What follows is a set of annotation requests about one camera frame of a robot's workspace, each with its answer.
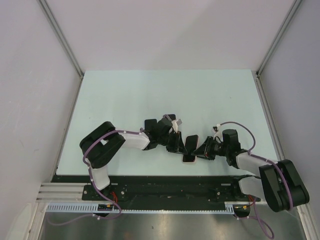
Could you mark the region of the teal cased black phone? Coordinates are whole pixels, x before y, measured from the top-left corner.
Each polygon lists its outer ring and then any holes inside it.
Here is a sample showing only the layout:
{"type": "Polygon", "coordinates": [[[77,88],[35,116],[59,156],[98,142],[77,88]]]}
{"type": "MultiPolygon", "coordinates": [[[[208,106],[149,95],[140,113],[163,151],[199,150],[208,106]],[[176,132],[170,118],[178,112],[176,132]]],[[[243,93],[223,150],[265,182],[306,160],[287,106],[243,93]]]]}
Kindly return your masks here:
{"type": "Polygon", "coordinates": [[[144,121],[144,130],[145,131],[152,131],[157,125],[157,119],[153,118],[153,119],[146,119],[144,121]]]}

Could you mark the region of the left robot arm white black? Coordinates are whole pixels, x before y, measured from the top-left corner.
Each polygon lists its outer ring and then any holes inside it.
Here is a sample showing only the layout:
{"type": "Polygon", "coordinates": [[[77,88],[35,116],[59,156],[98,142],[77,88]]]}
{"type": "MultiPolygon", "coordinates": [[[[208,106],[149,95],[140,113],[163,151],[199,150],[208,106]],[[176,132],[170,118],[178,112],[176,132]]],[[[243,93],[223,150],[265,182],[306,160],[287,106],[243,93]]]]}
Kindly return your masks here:
{"type": "Polygon", "coordinates": [[[94,186],[93,194],[100,200],[110,196],[107,165],[121,148],[149,151],[161,145],[169,153],[187,155],[188,150],[179,131],[181,123],[174,114],[166,114],[161,120],[146,119],[139,131],[129,131],[116,129],[110,121],[106,121],[83,138],[79,147],[94,186]]]}

